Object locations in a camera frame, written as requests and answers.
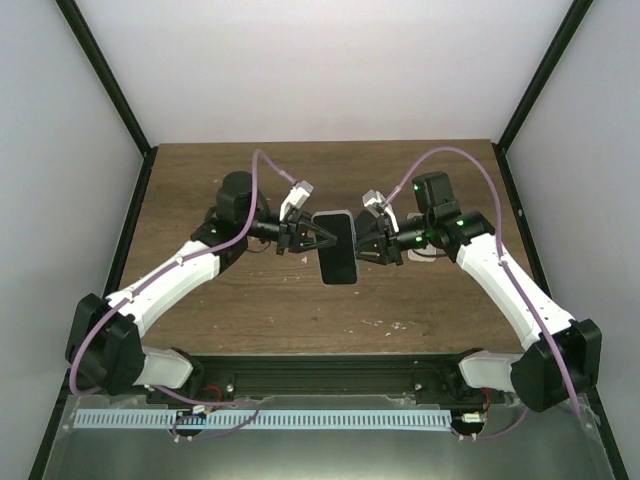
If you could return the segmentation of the teal phone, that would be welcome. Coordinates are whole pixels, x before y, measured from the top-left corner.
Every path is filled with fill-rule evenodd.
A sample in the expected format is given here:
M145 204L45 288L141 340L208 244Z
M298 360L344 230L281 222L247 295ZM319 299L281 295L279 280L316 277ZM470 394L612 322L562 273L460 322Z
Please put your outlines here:
M352 213L348 210L318 212L313 221L336 237L333 245L318 249L322 282L325 285L356 284L359 271Z

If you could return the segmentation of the cream phone case with ring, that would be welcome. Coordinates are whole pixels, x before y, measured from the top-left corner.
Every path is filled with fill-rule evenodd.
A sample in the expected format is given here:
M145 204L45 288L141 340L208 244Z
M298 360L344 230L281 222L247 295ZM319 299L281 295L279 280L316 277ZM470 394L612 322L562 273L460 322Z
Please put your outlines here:
M423 217L418 212L408 213L406 219L411 220L416 229L424 227ZM442 251L428 243L424 234L421 234L421 236L423 239L418 241L418 246L414 246L408 252L408 259L413 262L435 262Z

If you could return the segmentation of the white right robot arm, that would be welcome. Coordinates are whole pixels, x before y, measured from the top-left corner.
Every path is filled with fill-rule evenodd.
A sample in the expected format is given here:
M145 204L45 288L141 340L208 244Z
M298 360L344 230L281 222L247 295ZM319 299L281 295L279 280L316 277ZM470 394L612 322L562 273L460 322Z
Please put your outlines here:
M464 213L444 172L412 180L419 213L400 221L378 191L362 197L356 257L380 265L403 262L405 251L433 246L471 276L505 316L520 354L472 350L444 378L447 396L465 403L486 387L513 393L543 412L597 384L602 334L557 305L507 252L478 211Z

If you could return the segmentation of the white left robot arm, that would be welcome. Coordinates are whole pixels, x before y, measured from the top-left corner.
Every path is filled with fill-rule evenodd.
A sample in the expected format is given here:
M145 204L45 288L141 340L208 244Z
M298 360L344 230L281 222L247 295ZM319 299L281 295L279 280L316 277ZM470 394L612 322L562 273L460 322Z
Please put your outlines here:
M228 174L203 223L173 256L126 288L104 298L89 294L78 303L65 352L71 391L81 394L77 381L84 378L91 393L164 387L181 403L196 402L205 381L195 361L177 348L145 346L143 337L191 291L228 270L252 238L275 244L277 254L334 245L335 235L303 209L312 192L308 182L295 181L273 211L255 175Z

